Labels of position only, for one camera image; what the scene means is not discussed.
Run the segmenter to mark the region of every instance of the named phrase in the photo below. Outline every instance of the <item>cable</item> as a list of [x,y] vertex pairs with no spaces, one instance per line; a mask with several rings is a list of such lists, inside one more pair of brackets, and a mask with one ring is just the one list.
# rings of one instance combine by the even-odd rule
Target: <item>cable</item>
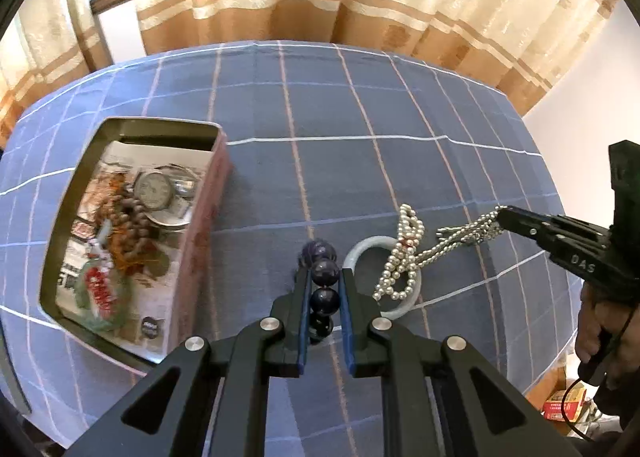
[[[605,358],[609,354],[611,354],[612,351],[614,351],[614,350],[616,350],[618,348],[618,342],[622,339],[622,336],[625,334],[626,328],[629,326],[629,323],[631,323],[631,319],[634,317],[634,312],[636,312],[636,309],[631,309],[631,312],[629,313],[629,317],[626,319],[625,325],[623,326],[622,330],[617,335],[617,337],[610,342],[609,350],[607,350],[607,352],[604,355],[604,358],[602,358],[603,361],[605,360]],[[569,386],[569,388],[566,389],[566,392],[564,393],[564,395],[562,397],[562,401],[560,402],[560,413],[562,413],[562,418],[564,419],[564,422],[568,424],[569,428],[571,428],[571,430],[574,433],[577,433],[585,441],[594,442],[591,437],[589,437],[585,433],[582,433],[580,430],[578,430],[575,427],[574,423],[569,421],[569,418],[566,416],[566,412],[564,411],[564,402],[566,401],[567,397],[569,396],[569,392],[571,392],[572,388],[575,385],[577,385],[580,381],[581,381],[581,379],[578,377],[578,379],[576,379],[574,382],[572,382],[572,384]]]
[[576,379],[574,382],[572,382],[572,384],[569,386],[568,389],[566,389],[566,392],[564,393],[563,397],[562,397],[562,402],[560,403],[560,412],[562,413],[562,418],[564,419],[564,422],[568,424],[569,428],[571,428],[571,430],[574,431],[574,433],[577,433],[580,437],[582,437],[585,441],[588,442],[593,442],[593,439],[591,437],[589,437],[587,434],[582,433],[580,430],[578,430],[575,427],[575,424],[572,423],[571,421],[569,421],[569,418],[566,416],[566,412],[564,411],[564,402],[567,399],[567,396],[569,395],[569,392],[571,392],[572,388],[577,385],[579,382],[581,381],[580,378]]

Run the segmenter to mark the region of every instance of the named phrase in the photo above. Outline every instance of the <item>table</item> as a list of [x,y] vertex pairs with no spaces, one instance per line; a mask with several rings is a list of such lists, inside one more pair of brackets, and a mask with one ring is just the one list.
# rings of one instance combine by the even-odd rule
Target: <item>table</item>
[[[228,135],[234,169],[196,318],[197,332],[214,339],[269,312],[292,287],[308,238],[330,241],[342,259],[357,241],[394,234],[402,202],[428,228],[423,246],[435,228],[498,202],[562,212],[503,93],[405,56],[237,42],[149,56],[63,87],[25,111],[0,162],[0,320],[30,420],[65,446],[140,379],[38,309],[58,203],[108,116],[214,120]],[[356,276],[381,267],[380,256],[367,255]],[[527,239],[459,249],[422,278],[418,305],[401,321],[434,339],[464,336],[522,391],[574,332],[580,281]],[[349,378],[334,333],[309,350],[301,379],[272,380],[266,455],[381,456],[380,411],[378,380]]]

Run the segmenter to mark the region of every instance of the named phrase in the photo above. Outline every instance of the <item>white wall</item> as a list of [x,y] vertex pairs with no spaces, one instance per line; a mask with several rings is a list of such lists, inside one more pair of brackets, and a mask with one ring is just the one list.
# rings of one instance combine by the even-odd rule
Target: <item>white wall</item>
[[114,63],[146,56],[133,0],[100,13],[98,21]]
[[567,215],[613,221],[607,147],[640,144],[640,27],[622,2],[581,58],[524,117]]

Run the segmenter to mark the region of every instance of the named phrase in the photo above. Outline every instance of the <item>white bangle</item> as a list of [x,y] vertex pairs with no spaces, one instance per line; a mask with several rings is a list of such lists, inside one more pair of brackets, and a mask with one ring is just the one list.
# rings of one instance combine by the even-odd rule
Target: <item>white bangle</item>
[[[356,263],[360,256],[367,250],[369,247],[383,247],[384,249],[388,249],[391,251],[394,249],[397,239],[393,239],[392,237],[369,237],[368,239],[364,239],[363,241],[357,243],[353,246],[348,252],[347,256],[344,259],[344,263],[342,267],[344,269],[351,269],[355,273]],[[415,285],[414,291],[407,295],[407,297],[400,302],[400,305],[395,309],[391,309],[390,311],[381,311],[380,315],[389,318],[390,320],[396,320],[401,316],[407,314],[415,304],[415,301],[418,299],[418,294],[420,294],[420,285],[422,284],[422,276],[420,275],[420,271],[416,271],[415,275]]]

